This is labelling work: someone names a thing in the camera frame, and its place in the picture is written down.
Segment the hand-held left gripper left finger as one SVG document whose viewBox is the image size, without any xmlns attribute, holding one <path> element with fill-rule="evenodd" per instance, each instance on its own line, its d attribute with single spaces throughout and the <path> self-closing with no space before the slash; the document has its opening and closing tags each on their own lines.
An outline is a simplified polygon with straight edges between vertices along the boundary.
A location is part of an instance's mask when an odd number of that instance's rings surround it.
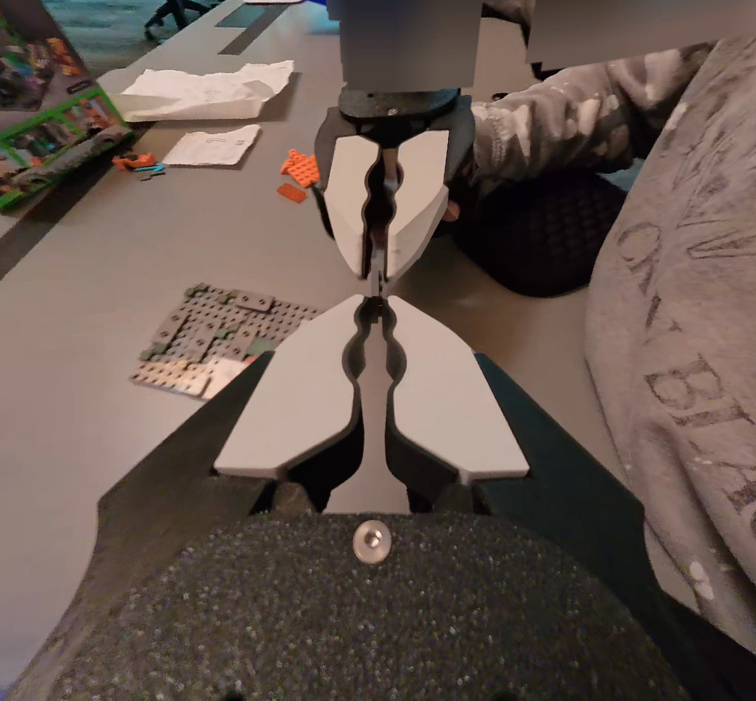
<svg viewBox="0 0 756 701">
<path fill-rule="evenodd" d="M 277 347 L 215 460 L 218 473 L 283 478 L 356 426 L 366 302 L 347 298 Z"/>
</svg>

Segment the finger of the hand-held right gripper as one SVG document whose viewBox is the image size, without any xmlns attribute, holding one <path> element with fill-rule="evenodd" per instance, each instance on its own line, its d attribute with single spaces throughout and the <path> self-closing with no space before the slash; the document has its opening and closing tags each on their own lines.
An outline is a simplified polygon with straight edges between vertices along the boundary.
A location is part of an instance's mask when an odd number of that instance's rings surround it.
<svg viewBox="0 0 756 701">
<path fill-rule="evenodd" d="M 448 206 L 449 131 L 427 130 L 398 148 L 402 178 L 386 230 L 385 279 L 399 279 L 425 251 Z"/>
<path fill-rule="evenodd" d="M 359 279 L 371 274 L 378 220 L 369 177 L 380 160 L 377 143 L 362 136 L 339 137 L 325 189 L 325 207 L 335 245 Z"/>
</svg>

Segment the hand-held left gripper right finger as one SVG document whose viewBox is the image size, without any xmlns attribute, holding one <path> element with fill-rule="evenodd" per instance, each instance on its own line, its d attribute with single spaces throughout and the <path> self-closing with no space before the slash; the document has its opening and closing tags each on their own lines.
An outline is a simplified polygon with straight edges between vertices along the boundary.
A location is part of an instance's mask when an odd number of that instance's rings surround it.
<svg viewBox="0 0 756 701">
<path fill-rule="evenodd" d="M 530 467 L 474 350 L 397 296 L 384 306 L 385 455 L 402 483 L 526 477 Z"/>
</svg>

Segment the large orange lego plate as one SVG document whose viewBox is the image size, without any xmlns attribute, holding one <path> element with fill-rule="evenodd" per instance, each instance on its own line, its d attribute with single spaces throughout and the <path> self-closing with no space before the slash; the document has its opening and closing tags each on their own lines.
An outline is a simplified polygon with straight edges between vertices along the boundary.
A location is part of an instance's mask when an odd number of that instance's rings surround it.
<svg viewBox="0 0 756 701">
<path fill-rule="evenodd" d="M 280 167 L 280 173 L 294 179 L 302 188 L 310 188 L 320 179 L 315 155 L 306 155 L 296 149 L 289 149 L 287 158 Z"/>
</svg>

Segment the dark grey thin lego plate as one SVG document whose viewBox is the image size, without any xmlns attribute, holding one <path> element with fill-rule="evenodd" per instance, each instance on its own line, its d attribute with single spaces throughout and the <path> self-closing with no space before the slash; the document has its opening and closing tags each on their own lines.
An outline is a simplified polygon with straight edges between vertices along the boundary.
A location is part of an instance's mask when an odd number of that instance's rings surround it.
<svg viewBox="0 0 756 701">
<path fill-rule="evenodd" d="M 370 269 L 367 276 L 370 284 L 370 313 L 371 324 L 375 325 L 383 315 L 385 284 L 385 254 L 378 250 L 371 256 Z"/>
</svg>

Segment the grey and orange lego build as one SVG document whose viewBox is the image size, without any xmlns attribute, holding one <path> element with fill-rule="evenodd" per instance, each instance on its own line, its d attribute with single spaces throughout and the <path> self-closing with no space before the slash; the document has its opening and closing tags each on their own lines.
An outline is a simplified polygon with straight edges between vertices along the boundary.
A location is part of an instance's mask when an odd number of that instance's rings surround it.
<svg viewBox="0 0 756 701">
<path fill-rule="evenodd" d="M 192 285 L 156 327 L 128 380 L 206 402 L 320 314 L 262 292 Z"/>
</svg>

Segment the lego set box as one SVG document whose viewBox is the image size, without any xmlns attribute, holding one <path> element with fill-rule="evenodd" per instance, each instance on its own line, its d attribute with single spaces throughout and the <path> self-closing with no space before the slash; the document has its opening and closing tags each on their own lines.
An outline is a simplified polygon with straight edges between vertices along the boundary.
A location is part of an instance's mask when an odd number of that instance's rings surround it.
<svg viewBox="0 0 756 701">
<path fill-rule="evenodd" d="M 132 132 L 41 0 L 1 0 L 1 209 Z"/>
</svg>

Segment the black office chair seat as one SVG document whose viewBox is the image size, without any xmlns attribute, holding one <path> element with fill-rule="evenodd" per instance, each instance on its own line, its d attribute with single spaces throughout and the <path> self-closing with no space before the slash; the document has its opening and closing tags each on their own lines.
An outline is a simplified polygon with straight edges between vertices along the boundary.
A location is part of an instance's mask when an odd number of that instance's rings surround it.
<svg viewBox="0 0 756 701">
<path fill-rule="evenodd" d="M 588 285 L 628 192 L 586 169 L 502 186 L 462 214 L 452 235 L 496 283 L 530 298 Z"/>
</svg>

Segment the large printed paper bag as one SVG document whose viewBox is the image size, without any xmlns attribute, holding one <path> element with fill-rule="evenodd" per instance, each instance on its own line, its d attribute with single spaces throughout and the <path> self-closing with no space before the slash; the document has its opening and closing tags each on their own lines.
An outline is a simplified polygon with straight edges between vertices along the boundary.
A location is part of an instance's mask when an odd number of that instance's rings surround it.
<svg viewBox="0 0 756 701">
<path fill-rule="evenodd" d="M 145 70 L 125 91 L 108 97 L 128 123 L 251 120 L 288 85 L 294 71 L 292 60 L 212 74 Z"/>
</svg>

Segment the grey spotted sweatshirt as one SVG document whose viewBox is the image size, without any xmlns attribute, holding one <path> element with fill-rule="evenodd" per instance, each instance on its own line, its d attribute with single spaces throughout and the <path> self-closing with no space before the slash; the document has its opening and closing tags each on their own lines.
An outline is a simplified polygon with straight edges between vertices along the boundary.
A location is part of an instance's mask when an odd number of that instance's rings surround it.
<svg viewBox="0 0 756 701">
<path fill-rule="evenodd" d="M 721 40 L 630 190 L 588 289 L 619 461 L 702 616 L 754 651 L 755 39 Z"/>
</svg>

